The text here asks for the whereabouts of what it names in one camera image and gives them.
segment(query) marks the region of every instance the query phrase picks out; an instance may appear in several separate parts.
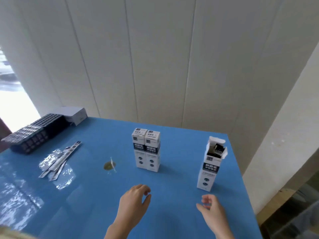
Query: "panel groove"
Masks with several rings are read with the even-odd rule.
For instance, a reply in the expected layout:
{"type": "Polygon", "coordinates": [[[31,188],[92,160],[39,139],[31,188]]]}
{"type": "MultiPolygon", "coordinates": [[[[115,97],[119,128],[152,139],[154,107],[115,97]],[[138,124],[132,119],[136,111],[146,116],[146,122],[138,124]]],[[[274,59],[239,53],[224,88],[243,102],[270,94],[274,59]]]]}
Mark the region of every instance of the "panel groove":
{"type": "Polygon", "coordinates": [[[128,19],[127,19],[126,0],[124,0],[124,8],[125,8],[125,18],[126,18],[127,34],[128,34],[128,36],[129,36],[129,51],[130,51],[130,59],[131,59],[131,67],[132,67],[132,77],[133,77],[133,86],[134,86],[134,97],[135,97],[135,104],[136,104],[136,116],[137,116],[137,119],[138,119],[138,103],[137,103],[137,100],[136,100],[135,77],[134,77],[134,70],[133,70],[133,59],[132,59],[132,51],[131,51],[131,38],[130,38],[129,21],[128,21],[128,19]]]}
{"type": "MultiPolygon", "coordinates": [[[[256,60],[255,64],[254,64],[254,70],[253,70],[253,75],[252,75],[252,77],[254,77],[254,75],[255,75],[256,67],[257,67],[257,65],[258,65],[258,63],[259,63],[259,61],[260,61],[261,56],[263,55],[263,52],[264,52],[266,43],[267,43],[267,41],[268,41],[268,39],[269,39],[269,36],[270,36],[271,31],[272,31],[273,26],[274,26],[274,22],[275,22],[275,20],[276,20],[276,17],[277,17],[277,15],[278,15],[279,9],[280,9],[280,7],[281,7],[283,1],[284,1],[284,0],[281,0],[280,4],[279,4],[278,7],[277,7],[276,13],[275,13],[274,16],[273,16],[273,20],[272,20],[272,22],[271,22],[271,28],[269,29],[269,32],[268,32],[267,38],[266,38],[266,40],[265,40],[265,42],[264,42],[262,51],[261,51],[261,53],[260,53],[258,59],[256,60]]],[[[236,118],[235,118],[235,120],[234,120],[234,123],[233,123],[233,128],[231,129],[229,135],[231,135],[231,134],[233,133],[234,129],[235,129],[236,124],[237,124],[237,119],[239,118],[239,116],[240,116],[240,114],[241,114],[241,112],[242,112],[242,108],[244,107],[244,105],[245,105],[245,103],[243,103],[243,104],[241,105],[241,108],[239,109],[239,111],[238,111],[238,113],[237,113],[237,116],[236,116],[236,118]]]]}
{"type": "Polygon", "coordinates": [[[47,73],[47,75],[48,75],[48,77],[49,77],[49,80],[50,80],[50,82],[51,82],[51,84],[52,84],[52,87],[53,87],[53,89],[54,89],[54,91],[55,91],[55,93],[56,93],[56,95],[57,95],[57,97],[58,97],[60,103],[63,105],[62,99],[61,99],[61,97],[59,96],[59,93],[58,93],[58,91],[56,90],[56,87],[55,87],[55,85],[54,85],[54,83],[53,83],[52,76],[51,76],[51,74],[49,73],[49,70],[48,70],[47,66],[45,65],[45,63],[44,63],[44,60],[43,60],[43,57],[42,57],[41,52],[40,52],[40,50],[39,50],[39,47],[38,47],[38,45],[36,45],[36,42],[34,41],[34,38],[33,38],[33,36],[31,35],[30,27],[29,27],[29,25],[28,25],[28,23],[27,23],[27,21],[26,21],[26,18],[25,18],[25,16],[23,15],[23,13],[22,13],[22,11],[21,11],[21,9],[20,9],[20,6],[16,3],[16,0],[13,0],[13,1],[14,1],[14,4],[15,4],[17,10],[18,10],[19,13],[20,13],[20,16],[21,16],[22,19],[23,19],[23,22],[24,22],[24,24],[25,24],[25,26],[26,26],[26,29],[27,29],[27,31],[28,31],[28,33],[29,33],[29,36],[30,36],[30,40],[32,41],[32,43],[33,43],[33,45],[34,45],[34,47],[35,47],[35,49],[36,49],[36,52],[38,53],[38,56],[39,56],[39,58],[40,58],[40,60],[41,60],[41,62],[42,62],[42,65],[43,65],[43,68],[44,68],[45,72],[47,73]]]}
{"type": "Polygon", "coordinates": [[[86,73],[86,76],[87,76],[87,78],[88,78],[88,80],[89,80],[89,84],[90,84],[90,88],[91,88],[91,91],[92,91],[92,94],[93,94],[94,102],[95,102],[96,108],[97,108],[97,110],[98,110],[99,117],[101,117],[100,110],[99,110],[98,104],[97,104],[96,99],[95,99],[94,91],[93,91],[93,89],[92,89],[92,84],[91,84],[90,76],[89,76],[89,73],[87,72],[87,68],[86,68],[86,64],[85,64],[85,61],[84,61],[82,49],[81,49],[81,46],[80,46],[80,43],[79,43],[79,40],[78,40],[78,34],[77,34],[76,30],[75,30],[74,22],[73,22],[73,19],[72,19],[72,16],[71,16],[69,4],[68,4],[67,0],[64,0],[64,2],[65,2],[65,5],[66,5],[66,10],[67,10],[68,15],[69,15],[69,18],[70,18],[72,30],[73,30],[73,32],[74,32],[74,37],[75,37],[75,40],[76,40],[76,42],[77,42],[77,45],[78,45],[78,48],[79,48],[79,51],[80,51],[80,54],[81,54],[81,59],[82,59],[82,61],[83,61],[85,73],[86,73]]]}
{"type": "Polygon", "coordinates": [[[183,121],[184,121],[184,110],[185,110],[186,91],[187,91],[188,76],[189,76],[190,52],[191,52],[191,50],[192,50],[192,41],[193,41],[193,31],[194,31],[194,19],[195,19],[195,11],[196,11],[196,1],[197,1],[197,0],[195,0],[195,3],[194,3],[192,33],[191,33],[191,36],[190,36],[190,44],[189,44],[189,55],[188,55],[188,66],[187,66],[187,80],[186,80],[186,87],[185,87],[184,106],[183,106],[183,112],[182,112],[182,118],[181,118],[181,127],[183,127],[183,121]]]}

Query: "blue table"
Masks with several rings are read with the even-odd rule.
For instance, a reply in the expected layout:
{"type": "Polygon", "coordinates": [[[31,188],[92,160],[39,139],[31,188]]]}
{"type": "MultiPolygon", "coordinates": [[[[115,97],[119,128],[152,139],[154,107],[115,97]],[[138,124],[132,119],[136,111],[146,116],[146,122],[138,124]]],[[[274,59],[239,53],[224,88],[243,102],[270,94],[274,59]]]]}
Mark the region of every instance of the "blue table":
{"type": "Polygon", "coordinates": [[[262,238],[227,135],[98,118],[69,127],[31,155],[0,154],[0,223],[44,239],[103,238],[122,194],[141,183],[152,189],[152,201],[129,238],[214,238],[196,208],[206,194],[196,184],[209,136],[228,147],[211,193],[236,238],[262,238]],[[136,167],[136,127],[161,132],[158,173],[136,167]],[[82,145],[57,181],[38,178],[48,153],[78,140],[82,145]],[[110,157],[117,165],[108,174],[103,165],[110,157]]]}

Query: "wall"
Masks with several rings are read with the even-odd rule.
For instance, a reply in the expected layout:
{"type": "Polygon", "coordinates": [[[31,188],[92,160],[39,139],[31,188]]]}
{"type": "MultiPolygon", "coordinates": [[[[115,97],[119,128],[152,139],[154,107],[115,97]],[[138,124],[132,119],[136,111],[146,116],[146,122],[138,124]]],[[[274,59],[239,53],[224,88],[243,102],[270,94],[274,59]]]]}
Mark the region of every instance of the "wall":
{"type": "Polygon", "coordinates": [[[319,44],[243,175],[255,213],[319,147],[318,74],[319,44]]]}
{"type": "Polygon", "coordinates": [[[229,135],[242,173],[319,40],[319,0],[0,0],[0,44],[41,115],[229,135]]]}

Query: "paneled wall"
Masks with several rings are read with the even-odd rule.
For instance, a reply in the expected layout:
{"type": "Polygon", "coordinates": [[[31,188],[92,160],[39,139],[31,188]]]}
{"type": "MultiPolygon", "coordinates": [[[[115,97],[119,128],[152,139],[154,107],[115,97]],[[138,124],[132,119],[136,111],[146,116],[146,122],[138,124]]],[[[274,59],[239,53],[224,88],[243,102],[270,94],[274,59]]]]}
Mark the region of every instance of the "paneled wall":
{"type": "Polygon", "coordinates": [[[0,0],[0,45],[41,115],[229,135],[242,172],[319,40],[318,0],[0,0]]]}

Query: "brown circle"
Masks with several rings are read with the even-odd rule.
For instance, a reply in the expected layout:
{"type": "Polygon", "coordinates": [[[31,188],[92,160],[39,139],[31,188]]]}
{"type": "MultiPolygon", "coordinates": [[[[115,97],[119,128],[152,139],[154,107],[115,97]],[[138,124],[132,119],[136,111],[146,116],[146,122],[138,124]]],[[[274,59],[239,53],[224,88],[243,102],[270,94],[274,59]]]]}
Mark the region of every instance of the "brown circle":
{"type": "Polygon", "coordinates": [[[112,170],[112,169],[113,169],[113,166],[112,166],[111,161],[108,161],[108,162],[106,162],[106,163],[104,164],[103,168],[104,168],[105,170],[112,170]]]}

